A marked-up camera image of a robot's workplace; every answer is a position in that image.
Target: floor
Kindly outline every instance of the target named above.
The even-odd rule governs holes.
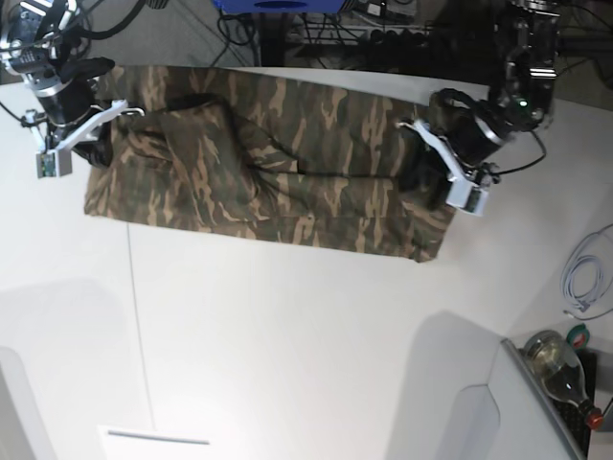
[[[85,0],[85,5],[94,0]],[[438,16],[449,0],[421,0],[419,22]],[[7,2],[5,10],[18,0]],[[94,14],[94,29],[113,26],[130,10],[133,2],[106,0]],[[598,1],[583,2],[587,8],[604,18],[613,18],[613,7]],[[602,28],[599,22],[584,11],[574,11],[572,24],[580,23],[588,28]],[[129,29],[104,42],[95,42],[92,56],[105,56],[119,64],[207,66],[223,49],[223,41],[216,29],[217,13],[210,0],[171,0],[165,10],[145,8]],[[246,48],[232,47],[218,66],[240,66],[252,61]],[[573,60],[561,59],[561,71]],[[3,73],[0,82],[12,82],[14,78]],[[556,95],[563,100],[613,109],[613,91],[599,80],[591,63],[585,63],[565,72],[557,83]]]

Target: table surface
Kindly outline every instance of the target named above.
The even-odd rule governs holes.
[[[263,71],[422,103],[449,85],[484,91]],[[34,104],[21,85],[1,87],[0,100],[18,113]],[[458,215],[440,258],[423,265],[87,218],[87,168],[37,181],[34,140],[0,122],[0,345],[22,356],[67,460],[102,458],[96,424],[194,432],[217,458],[435,458],[436,426],[457,391],[488,380],[501,336],[569,326],[562,264],[613,221],[613,115],[573,103],[556,103],[543,132],[549,159],[497,186],[484,218]],[[520,136],[497,161],[535,154]],[[591,328],[613,351],[613,318]]]

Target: camouflage cloth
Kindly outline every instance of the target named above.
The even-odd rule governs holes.
[[[205,93],[216,96],[164,110]],[[117,68],[101,81],[100,97],[128,99],[148,115],[114,122],[114,160],[92,172],[89,215],[418,262],[436,257],[453,218],[446,206],[427,211],[423,191],[401,194],[395,180],[418,141],[394,122],[424,107],[169,67]]]

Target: bottle cap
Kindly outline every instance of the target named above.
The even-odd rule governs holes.
[[[602,426],[604,417],[600,409],[593,410],[585,419],[585,423],[593,430],[597,430]]]

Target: coiled cable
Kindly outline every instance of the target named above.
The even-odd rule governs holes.
[[[611,245],[613,245],[613,239],[606,234],[606,232],[611,228],[613,228],[613,223],[603,227],[598,232],[587,235],[570,255],[562,271],[562,276],[560,278],[562,297],[564,297],[564,300],[566,300],[569,305],[571,305],[575,310],[579,310],[581,313],[585,313],[591,309],[613,286],[613,276],[611,276],[608,283],[606,282],[604,264],[602,263],[602,260],[597,256],[585,254],[587,248],[600,239],[605,239],[607,242],[610,242]],[[584,293],[577,293],[575,290],[575,278],[581,270],[587,268],[588,266],[592,266],[595,271],[592,287],[590,287]],[[602,318],[612,311],[613,308],[604,313],[587,318],[579,317],[569,310],[565,310],[564,313],[580,321],[592,321],[594,319]]]

